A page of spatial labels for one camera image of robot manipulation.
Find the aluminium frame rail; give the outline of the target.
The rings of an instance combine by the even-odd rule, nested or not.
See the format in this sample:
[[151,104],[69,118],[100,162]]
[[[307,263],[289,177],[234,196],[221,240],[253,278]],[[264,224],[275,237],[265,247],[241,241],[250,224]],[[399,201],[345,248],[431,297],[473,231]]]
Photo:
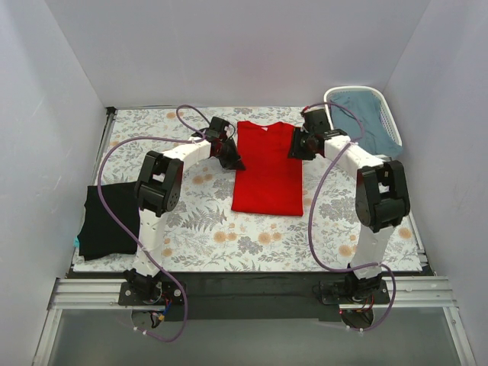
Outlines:
[[[122,279],[60,279],[50,300],[53,309],[110,309],[117,306]],[[396,278],[395,307],[456,307],[451,283],[442,276]]]

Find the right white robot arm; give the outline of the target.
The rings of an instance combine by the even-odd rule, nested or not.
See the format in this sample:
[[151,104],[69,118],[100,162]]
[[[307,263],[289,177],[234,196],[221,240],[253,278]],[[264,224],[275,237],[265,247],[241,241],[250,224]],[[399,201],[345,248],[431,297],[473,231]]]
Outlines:
[[327,119],[326,103],[301,111],[303,125],[294,129],[289,157],[311,161],[328,158],[332,165],[356,180],[355,212],[361,224],[356,253],[335,291],[354,303],[366,301],[380,290],[382,262],[394,229],[410,212],[404,167],[397,160],[384,161],[361,148],[344,130]]

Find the grey-blue t shirt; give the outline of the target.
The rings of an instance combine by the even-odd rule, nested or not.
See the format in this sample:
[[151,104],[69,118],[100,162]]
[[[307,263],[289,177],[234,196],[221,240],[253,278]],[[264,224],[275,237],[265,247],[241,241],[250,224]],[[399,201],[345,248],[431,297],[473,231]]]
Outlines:
[[351,138],[361,135],[353,113],[364,128],[364,136],[358,145],[372,155],[384,155],[396,158],[402,152],[402,147],[388,135],[380,120],[380,101],[370,91],[342,91],[331,95],[329,102],[336,103],[348,109],[343,111],[336,106],[330,106],[332,125],[344,130]]

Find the white plastic basket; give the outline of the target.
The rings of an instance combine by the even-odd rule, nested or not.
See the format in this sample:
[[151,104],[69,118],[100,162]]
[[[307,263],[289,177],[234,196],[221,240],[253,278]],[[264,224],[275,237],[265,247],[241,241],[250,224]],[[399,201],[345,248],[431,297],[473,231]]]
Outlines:
[[[387,104],[385,97],[377,89],[369,87],[369,86],[358,86],[358,85],[356,85],[356,86],[353,86],[353,85],[340,86],[340,87],[331,88],[328,91],[326,91],[326,93],[323,96],[323,100],[327,103],[326,115],[329,119],[330,124],[332,125],[332,118],[331,118],[330,109],[329,109],[330,106],[336,106],[336,107],[342,109],[343,111],[347,111],[347,112],[348,112],[348,109],[346,109],[343,106],[338,105],[336,103],[329,102],[328,101],[329,97],[331,95],[334,95],[335,93],[339,93],[339,92],[363,91],[363,90],[370,91],[376,98],[379,99],[381,123],[383,124],[383,127],[387,131],[388,135],[391,136],[393,138],[393,140],[403,148],[403,142],[401,140],[400,133],[397,129],[396,123],[393,119],[393,115],[390,111],[390,108]],[[360,137],[356,138],[359,141],[364,136],[364,128],[361,124],[361,121],[353,113],[351,113],[351,115],[354,117],[354,119],[356,120],[357,124],[359,125],[359,127],[361,129]],[[390,158],[390,157],[384,156],[384,155],[375,155],[375,156],[378,156],[382,159],[388,159],[388,160],[395,159],[395,158]]]

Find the floral table cloth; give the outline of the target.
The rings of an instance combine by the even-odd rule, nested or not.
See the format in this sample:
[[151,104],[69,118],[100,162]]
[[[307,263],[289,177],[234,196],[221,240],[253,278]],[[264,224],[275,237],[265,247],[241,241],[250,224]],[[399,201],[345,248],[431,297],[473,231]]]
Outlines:
[[[212,117],[269,125],[301,125],[298,107],[133,109],[116,113],[103,182],[135,181],[150,150],[171,149],[192,127]],[[273,217],[232,211],[235,175],[216,159],[191,167],[169,214],[162,240],[168,271],[319,271],[344,268],[355,254],[360,224],[355,181],[329,161],[303,164],[303,216]]]

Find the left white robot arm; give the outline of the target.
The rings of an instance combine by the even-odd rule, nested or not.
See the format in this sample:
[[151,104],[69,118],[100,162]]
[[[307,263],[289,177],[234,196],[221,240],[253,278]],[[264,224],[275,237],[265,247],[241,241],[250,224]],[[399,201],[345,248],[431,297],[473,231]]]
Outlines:
[[157,282],[162,263],[162,240],[169,213],[179,201],[184,173],[199,162],[216,158],[227,170],[243,171],[233,136],[235,127],[227,120],[213,117],[210,125],[194,133],[190,143],[165,152],[148,152],[143,160],[135,195],[140,214],[138,240],[133,268],[124,272],[137,297],[147,305],[157,303],[162,286]]

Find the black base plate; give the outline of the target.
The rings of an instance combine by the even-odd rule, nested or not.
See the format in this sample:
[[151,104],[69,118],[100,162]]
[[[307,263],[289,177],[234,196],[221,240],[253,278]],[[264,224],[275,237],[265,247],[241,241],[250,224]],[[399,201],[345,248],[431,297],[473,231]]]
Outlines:
[[385,280],[356,281],[329,272],[176,272],[143,277],[124,272],[118,303],[163,310],[179,321],[319,319],[338,321],[341,305],[367,309],[390,302]]

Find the folded black t shirt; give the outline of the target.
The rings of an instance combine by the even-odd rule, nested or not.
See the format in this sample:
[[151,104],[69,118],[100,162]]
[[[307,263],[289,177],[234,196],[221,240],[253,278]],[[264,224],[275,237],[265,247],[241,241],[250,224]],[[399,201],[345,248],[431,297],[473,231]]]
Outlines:
[[[109,208],[135,236],[139,235],[140,217],[134,196],[134,182],[101,187]],[[102,205],[95,185],[87,187],[85,219],[80,233],[79,254],[86,261],[112,254],[133,255],[136,242],[114,221]]]

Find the red t shirt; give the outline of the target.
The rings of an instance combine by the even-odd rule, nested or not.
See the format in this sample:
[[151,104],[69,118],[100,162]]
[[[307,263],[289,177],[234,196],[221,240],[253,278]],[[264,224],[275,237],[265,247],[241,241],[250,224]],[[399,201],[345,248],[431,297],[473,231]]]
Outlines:
[[236,173],[231,209],[246,214],[301,217],[303,166],[288,156],[294,127],[283,122],[237,124],[237,149],[245,166]]

